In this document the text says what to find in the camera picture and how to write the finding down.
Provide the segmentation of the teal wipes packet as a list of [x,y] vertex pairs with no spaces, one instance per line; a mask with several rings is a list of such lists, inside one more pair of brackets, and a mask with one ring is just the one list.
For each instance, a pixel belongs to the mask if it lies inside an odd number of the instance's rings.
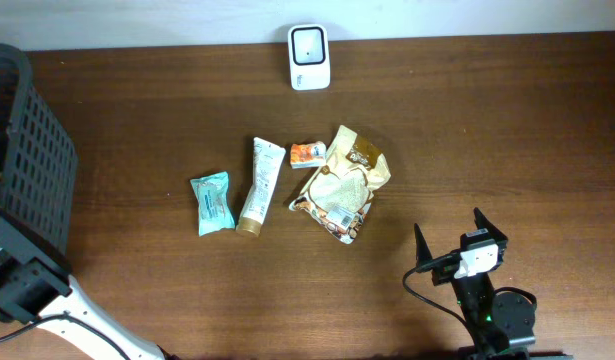
[[223,171],[191,179],[190,184],[198,201],[198,235],[234,229],[235,221],[227,201],[228,173]]

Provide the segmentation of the beige brown snack bag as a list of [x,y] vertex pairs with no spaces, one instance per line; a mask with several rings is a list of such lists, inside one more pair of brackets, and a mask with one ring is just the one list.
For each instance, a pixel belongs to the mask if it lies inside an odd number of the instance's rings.
[[356,240],[374,192],[391,178],[383,152],[342,125],[318,167],[289,209],[308,213],[344,244]]

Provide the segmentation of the white cream tube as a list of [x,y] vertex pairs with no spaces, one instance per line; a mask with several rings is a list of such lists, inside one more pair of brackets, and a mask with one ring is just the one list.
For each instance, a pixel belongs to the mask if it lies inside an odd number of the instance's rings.
[[278,181],[286,150],[255,137],[253,140],[253,183],[240,213],[236,231],[258,237]]

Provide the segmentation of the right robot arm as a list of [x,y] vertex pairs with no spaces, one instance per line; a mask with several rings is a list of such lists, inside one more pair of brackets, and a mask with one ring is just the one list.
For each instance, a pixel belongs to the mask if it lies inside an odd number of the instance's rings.
[[[536,342],[533,326],[537,299],[515,287],[493,286],[489,274],[503,264],[508,237],[479,209],[474,210],[474,222],[476,230],[461,235],[459,248],[437,258],[415,225],[416,266],[403,275],[403,287],[463,325],[473,341],[467,359],[529,359],[528,347]],[[452,285],[460,313],[420,295],[407,284],[411,275],[426,272],[435,286]]]

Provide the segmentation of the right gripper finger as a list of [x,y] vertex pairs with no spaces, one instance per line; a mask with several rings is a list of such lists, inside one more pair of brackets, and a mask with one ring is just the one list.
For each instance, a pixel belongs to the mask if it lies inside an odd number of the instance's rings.
[[473,212],[475,217],[474,222],[478,229],[486,229],[497,243],[507,242],[507,236],[503,232],[501,232],[493,223],[491,223],[479,208],[475,208]]
[[417,223],[414,224],[414,235],[416,241],[416,267],[421,268],[432,261],[433,256]]

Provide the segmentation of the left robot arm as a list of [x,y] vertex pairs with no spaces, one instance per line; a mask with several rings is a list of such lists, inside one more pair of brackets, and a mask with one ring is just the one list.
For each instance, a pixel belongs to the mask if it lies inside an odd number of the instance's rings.
[[0,321],[67,341],[92,359],[172,359],[156,343],[128,330],[79,285],[65,256],[70,217],[16,198],[0,200]]

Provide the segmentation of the small orange white box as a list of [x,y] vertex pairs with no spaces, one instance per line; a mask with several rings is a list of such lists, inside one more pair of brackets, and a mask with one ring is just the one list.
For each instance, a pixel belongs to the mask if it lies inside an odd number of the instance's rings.
[[290,165],[293,169],[324,166],[326,164],[326,150],[326,145],[322,141],[293,144],[290,149]]

